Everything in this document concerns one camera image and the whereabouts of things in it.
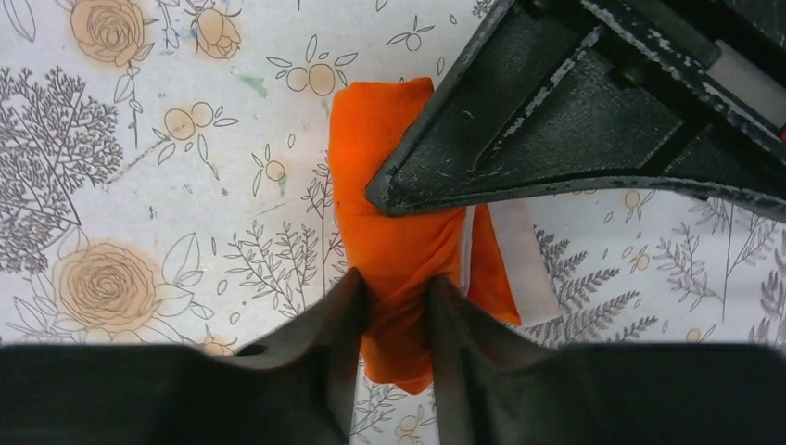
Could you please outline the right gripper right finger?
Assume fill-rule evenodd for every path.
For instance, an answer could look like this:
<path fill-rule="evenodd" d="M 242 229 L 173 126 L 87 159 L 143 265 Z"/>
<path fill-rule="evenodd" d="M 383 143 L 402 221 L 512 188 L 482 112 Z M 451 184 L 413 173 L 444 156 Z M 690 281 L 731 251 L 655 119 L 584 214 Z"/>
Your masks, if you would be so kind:
<path fill-rule="evenodd" d="M 524 372 L 553 351 L 509 330 L 445 274 L 430 281 L 425 301 L 439 442 L 534 444 L 523 410 L 508 404 Z"/>

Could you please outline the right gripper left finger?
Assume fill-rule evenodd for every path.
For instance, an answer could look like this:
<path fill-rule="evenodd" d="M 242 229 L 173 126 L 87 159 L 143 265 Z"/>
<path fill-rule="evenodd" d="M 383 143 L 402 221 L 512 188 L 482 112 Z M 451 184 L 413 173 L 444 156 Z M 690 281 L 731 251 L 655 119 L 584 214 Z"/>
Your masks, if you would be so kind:
<path fill-rule="evenodd" d="M 316 304 L 225 359 L 214 444 L 350 441 L 366 286 L 351 269 Z"/>

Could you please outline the orange underwear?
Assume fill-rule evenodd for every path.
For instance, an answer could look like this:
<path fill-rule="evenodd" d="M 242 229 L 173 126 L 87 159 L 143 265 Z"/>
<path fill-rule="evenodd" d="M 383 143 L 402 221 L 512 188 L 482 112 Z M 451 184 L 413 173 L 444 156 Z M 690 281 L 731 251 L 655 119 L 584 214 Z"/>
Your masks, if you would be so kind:
<path fill-rule="evenodd" d="M 348 265 L 368 287 L 364 372 L 411 395 L 433 380 L 425 324 L 433 277 L 445 274 L 508 324 L 530 327 L 561 313 L 524 200 L 408 217 L 388 217 L 367 200 L 367 185 L 433 92 L 426 77 L 351 84 L 334 98 L 327 148 Z"/>

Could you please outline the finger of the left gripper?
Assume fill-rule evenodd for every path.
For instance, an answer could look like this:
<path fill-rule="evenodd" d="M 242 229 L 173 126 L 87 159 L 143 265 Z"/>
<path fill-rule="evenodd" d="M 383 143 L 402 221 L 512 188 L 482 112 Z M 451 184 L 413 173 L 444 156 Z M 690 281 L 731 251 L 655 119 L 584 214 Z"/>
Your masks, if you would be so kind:
<path fill-rule="evenodd" d="M 781 1 L 499 1 L 366 187 L 390 215 L 589 189 L 785 218 Z"/>

